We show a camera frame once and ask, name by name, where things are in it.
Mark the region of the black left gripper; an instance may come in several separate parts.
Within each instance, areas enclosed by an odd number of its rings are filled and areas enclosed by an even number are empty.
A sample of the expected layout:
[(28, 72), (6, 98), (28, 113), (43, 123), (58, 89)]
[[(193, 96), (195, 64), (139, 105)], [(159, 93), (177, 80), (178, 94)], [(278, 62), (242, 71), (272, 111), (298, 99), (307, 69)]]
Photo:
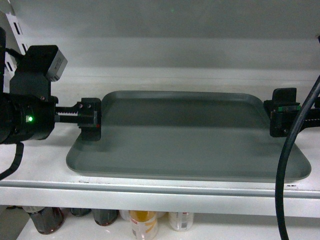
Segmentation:
[(9, 101), (13, 109), (10, 141), (44, 140), (56, 123), (79, 125), (83, 141), (101, 139), (101, 100), (82, 98), (74, 106), (56, 106), (51, 81), (41, 72), (17, 72), (10, 80)]

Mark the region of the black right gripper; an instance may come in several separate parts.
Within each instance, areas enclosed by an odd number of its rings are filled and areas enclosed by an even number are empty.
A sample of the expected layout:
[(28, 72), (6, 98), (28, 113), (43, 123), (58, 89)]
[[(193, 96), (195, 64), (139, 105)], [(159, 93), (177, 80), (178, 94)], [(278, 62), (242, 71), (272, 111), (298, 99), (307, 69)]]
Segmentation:
[[(299, 106), (295, 87), (276, 88), (271, 100), (263, 102), (264, 110), (270, 113), (269, 134), (272, 137), (286, 137), (298, 114), (298, 110), (284, 111), (283, 108)], [(320, 99), (317, 98), (307, 115), (307, 128), (320, 126)]]

